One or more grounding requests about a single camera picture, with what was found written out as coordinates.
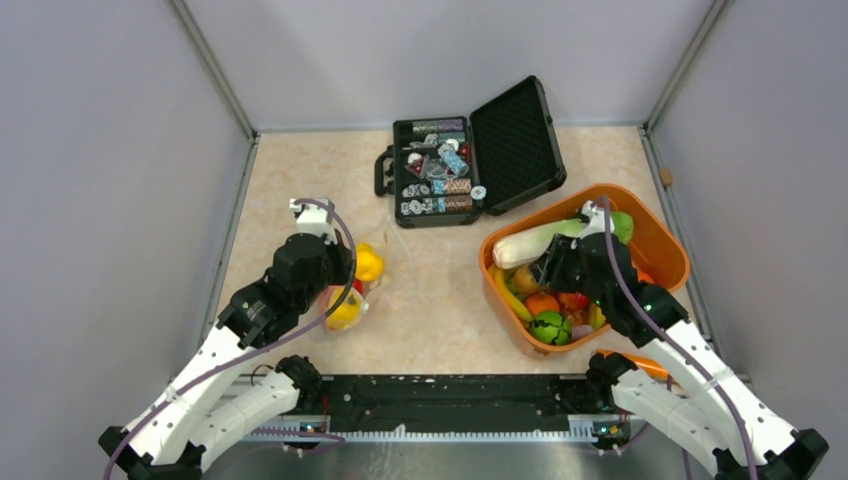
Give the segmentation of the clear zip top bag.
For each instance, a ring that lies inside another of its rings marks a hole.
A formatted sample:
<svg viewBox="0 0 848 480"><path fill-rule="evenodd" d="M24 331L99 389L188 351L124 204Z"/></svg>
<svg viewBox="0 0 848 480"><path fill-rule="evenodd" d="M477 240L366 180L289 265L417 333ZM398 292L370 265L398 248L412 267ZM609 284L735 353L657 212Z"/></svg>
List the clear zip top bag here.
<svg viewBox="0 0 848 480"><path fill-rule="evenodd" d="M390 217L355 233L354 239L355 280L342 304L324 320L325 330L331 333L355 327L382 299L389 297L410 263L408 246Z"/></svg>

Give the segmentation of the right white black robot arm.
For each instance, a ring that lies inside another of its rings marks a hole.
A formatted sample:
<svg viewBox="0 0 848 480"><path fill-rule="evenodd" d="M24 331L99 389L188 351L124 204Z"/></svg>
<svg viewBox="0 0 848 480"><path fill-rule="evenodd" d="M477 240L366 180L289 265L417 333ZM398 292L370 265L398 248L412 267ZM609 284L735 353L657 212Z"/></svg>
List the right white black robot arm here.
<svg viewBox="0 0 848 480"><path fill-rule="evenodd" d="M809 479L829 450L814 429L769 409L715 353L663 287L639 280L629 249L609 233L555 234L529 270L536 282L580 293L638 350L664 366L678 395L621 354L589 363L586 397L600 412L641 417L716 479Z"/></svg>

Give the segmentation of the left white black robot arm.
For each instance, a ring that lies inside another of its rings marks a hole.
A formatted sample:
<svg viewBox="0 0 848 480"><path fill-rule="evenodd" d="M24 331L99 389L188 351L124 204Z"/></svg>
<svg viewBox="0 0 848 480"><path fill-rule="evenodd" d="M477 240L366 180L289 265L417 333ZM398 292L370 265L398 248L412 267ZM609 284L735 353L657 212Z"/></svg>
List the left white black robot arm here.
<svg viewBox="0 0 848 480"><path fill-rule="evenodd" d="M223 406L217 402L244 364L322 323L323 316L305 327L299 320L328 288L352 291L356 263L345 229L290 236L265 273L231 296L197 352L146 412L100 435L98 444L109 457L103 478L120 469L129 479L199 479L273 416L314 410L321 376L300 355L278 361L257 385Z"/></svg>

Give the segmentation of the toy yellow bell pepper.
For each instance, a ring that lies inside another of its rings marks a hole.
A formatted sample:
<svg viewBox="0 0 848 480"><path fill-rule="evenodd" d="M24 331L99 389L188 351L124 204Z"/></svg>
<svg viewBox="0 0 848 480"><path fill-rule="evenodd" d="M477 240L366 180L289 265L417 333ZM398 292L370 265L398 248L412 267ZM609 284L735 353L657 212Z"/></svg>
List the toy yellow bell pepper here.
<svg viewBox="0 0 848 480"><path fill-rule="evenodd" d="M384 273L383 257L368 243L356 245L355 278L363 283L371 283L380 279Z"/></svg>

